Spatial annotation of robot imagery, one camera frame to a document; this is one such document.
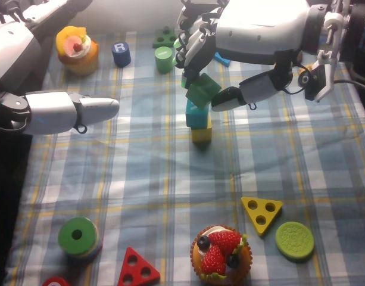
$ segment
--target blue block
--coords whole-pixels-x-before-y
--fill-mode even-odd
[[[127,42],[117,42],[112,45],[112,55],[118,67],[125,67],[130,63],[129,45]]]
[[[220,62],[222,65],[228,67],[230,65],[230,60],[228,60],[227,58],[222,58],[218,52],[216,52],[214,59],[218,62]]]
[[[186,103],[186,125],[194,129],[207,128],[208,106],[199,109],[190,100]]]

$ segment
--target triangle block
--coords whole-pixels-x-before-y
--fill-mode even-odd
[[[117,286],[143,286],[156,283],[159,280],[159,271],[135,252],[133,248],[128,247]]]
[[[242,197],[241,200],[249,219],[251,219],[260,237],[264,235],[283,207],[282,201],[250,197]]]

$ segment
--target blue and white checkered cloth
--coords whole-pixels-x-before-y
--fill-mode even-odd
[[[160,271],[161,285],[200,285],[191,242],[206,226],[224,224],[250,236],[248,285],[365,286],[365,111],[354,87],[336,85],[320,103],[282,92],[255,111],[211,113],[213,141],[202,151],[186,127],[182,71],[157,72],[153,37],[94,36],[100,66],[84,78],[65,72],[54,50],[44,89],[113,97],[120,111],[84,135],[34,137],[5,285],[37,286],[52,276],[72,286],[117,285],[128,246]],[[132,62],[118,69],[111,45],[123,40]],[[225,88],[270,68],[212,61],[204,72]],[[341,66],[336,78],[345,77]],[[284,203],[263,239],[242,196]],[[104,237],[100,255],[82,269],[67,266],[57,243],[76,216]],[[307,263],[286,260],[276,247],[276,230],[288,221],[314,235]]]

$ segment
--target cupcake with orange slice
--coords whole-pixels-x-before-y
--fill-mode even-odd
[[[57,34],[59,60],[74,74],[86,76],[98,68],[99,45],[85,28],[68,26]]]
[[[224,225],[203,229],[194,239],[190,254],[195,273],[206,284],[237,285],[251,269],[247,236]]]

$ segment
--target robotic arm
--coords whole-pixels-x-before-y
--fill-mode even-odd
[[[87,125],[114,117],[119,103],[111,98],[64,91],[14,95],[39,59],[39,42],[56,35],[92,0],[46,0],[24,12],[17,1],[5,2],[8,15],[0,13],[0,130],[37,135],[75,128],[85,133]]]
[[[242,63],[274,65],[219,92],[211,101],[213,111],[255,104],[279,91],[292,94],[286,88],[294,66],[305,71],[298,79],[302,90],[293,94],[304,90],[307,100],[319,102],[334,88],[338,61],[352,60],[358,49],[365,49],[365,5],[350,6],[350,0],[311,7],[306,0],[218,0],[214,9],[214,3],[207,9],[201,4],[196,13],[191,12],[196,4],[182,2],[176,62],[184,69],[186,89],[216,52]],[[297,61],[300,51],[317,54],[312,71]]]

